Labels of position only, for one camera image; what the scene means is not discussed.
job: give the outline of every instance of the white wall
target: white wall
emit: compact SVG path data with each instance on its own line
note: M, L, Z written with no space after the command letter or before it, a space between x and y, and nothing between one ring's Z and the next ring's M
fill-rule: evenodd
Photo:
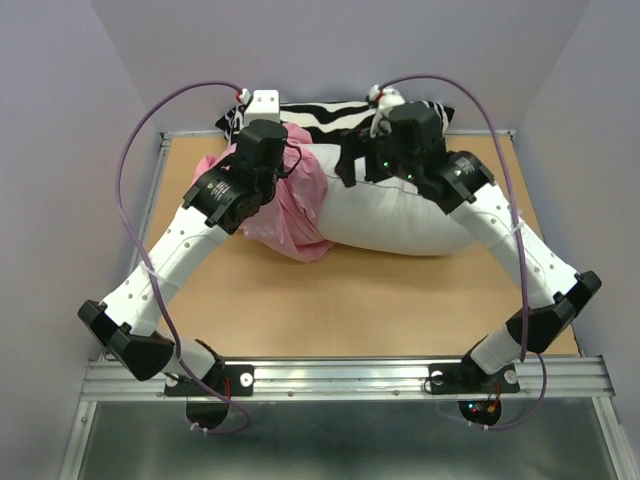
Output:
M588 0L92 0L148 106L183 84L229 79L289 101L362 99L400 74L451 75L500 128L522 119ZM461 107L450 87L417 82L410 98ZM209 130L232 97L191 92L158 117L164 131Z
M640 2L593 0L518 129L549 244L604 285L575 323L640 459Z
M124 272L115 162L143 106L88 0L0 4L0 464L57 478L89 351L76 318ZM156 135L132 156L140 218Z

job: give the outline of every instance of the pink towel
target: pink towel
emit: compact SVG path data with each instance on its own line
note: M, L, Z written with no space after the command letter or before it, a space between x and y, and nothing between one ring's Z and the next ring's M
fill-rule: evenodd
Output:
M292 145L313 143L306 130L292 123L284 126ZM236 146L231 145L219 157L207 155L200 160L193 182L235 149ZM278 180L275 198L246 219L240 228L246 238L259 240L295 260L311 262L321 258L334 245L325 240L316 227L329 186L315 155L305 148L301 147L301 150L300 164L288 178ZM291 169L297 161L298 151L285 147L285 170Z

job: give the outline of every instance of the gray floor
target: gray floor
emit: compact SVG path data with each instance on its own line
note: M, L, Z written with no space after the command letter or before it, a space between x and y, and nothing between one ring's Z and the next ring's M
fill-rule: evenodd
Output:
M504 419L530 408L505 402ZM81 478L615 479L589 399L547 400L526 425L482 432L453 403L251 404L250 430L190 432L180 403L105 403Z

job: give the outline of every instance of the zebra striped cloth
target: zebra striped cloth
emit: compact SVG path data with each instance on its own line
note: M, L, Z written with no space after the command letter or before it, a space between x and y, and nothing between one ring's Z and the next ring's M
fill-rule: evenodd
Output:
M449 127L455 110L437 102L424 102L442 120L442 133ZM340 143L340 133L371 126L373 108L367 102L288 103L280 106L283 123L294 123L311 134L313 143ZM244 110L234 107L216 122L229 145L236 143L243 126Z

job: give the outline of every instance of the wooden table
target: wooden table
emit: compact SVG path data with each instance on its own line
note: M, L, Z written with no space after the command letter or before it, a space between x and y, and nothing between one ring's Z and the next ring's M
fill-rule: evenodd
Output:
M502 137L519 208L539 231L513 146ZM167 227L194 168L222 138L173 140L156 199L148 246ZM469 150L504 188L489 137L448 139ZM502 325L520 292L481 246L458 255L416 258L338 245L302 264L235 235L214 251L169 310L184 338L229 356L462 355ZM577 354L569 329L548 353Z

